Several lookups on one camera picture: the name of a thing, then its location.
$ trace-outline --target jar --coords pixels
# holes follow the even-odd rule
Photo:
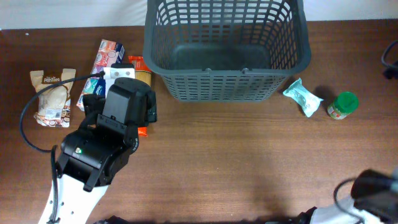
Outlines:
[[[352,92],[343,92],[328,106],[328,114],[333,119],[344,119],[359,105],[358,98]]]

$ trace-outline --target basket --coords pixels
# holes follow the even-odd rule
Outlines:
[[[181,101],[261,101],[311,59],[302,0],[148,0],[144,60]]]

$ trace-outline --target orange package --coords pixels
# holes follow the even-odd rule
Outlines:
[[[150,86],[152,71],[145,64],[144,58],[141,56],[129,56],[129,61],[134,65],[136,79],[141,80]],[[147,128],[138,128],[138,134],[140,136],[148,136]]]

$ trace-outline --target basket rim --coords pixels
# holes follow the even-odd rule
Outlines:
[[[303,49],[303,54],[301,61],[296,64],[294,68],[290,69],[260,69],[260,68],[254,68],[252,70],[202,70],[202,69],[189,69],[189,70],[168,70],[164,68],[160,68],[157,66],[153,60],[151,59],[151,52],[152,52],[152,33],[153,29],[148,29],[151,27],[151,24],[155,21],[155,12],[156,12],[156,5],[155,5],[155,0],[148,0],[148,10],[147,10],[147,15],[146,15],[146,20],[145,20],[145,31],[144,31],[144,51],[142,53],[144,57],[145,64],[156,74],[161,75],[161,76],[181,76],[181,75],[209,75],[209,76],[215,76],[215,75],[222,75],[222,76],[227,76],[227,75],[235,75],[235,76],[241,76],[241,75],[274,75],[274,76],[283,76],[283,77],[290,77],[292,75],[295,75],[297,73],[300,73],[304,71],[308,65],[310,64],[311,61],[311,49],[310,49],[310,43],[308,41],[308,27],[307,27],[307,21],[305,18],[305,13],[304,13],[304,5],[303,5],[303,0],[296,0],[297,2],[297,8],[298,8],[298,18],[299,18],[299,26],[301,28],[301,35],[300,35],[300,40],[301,40],[301,47]]]

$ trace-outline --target light blue packet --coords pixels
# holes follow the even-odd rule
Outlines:
[[[323,99],[310,93],[302,85],[301,78],[293,82],[288,89],[284,91],[284,95],[293,98],[302,108],[305,115],[309,118],[319,108]]]

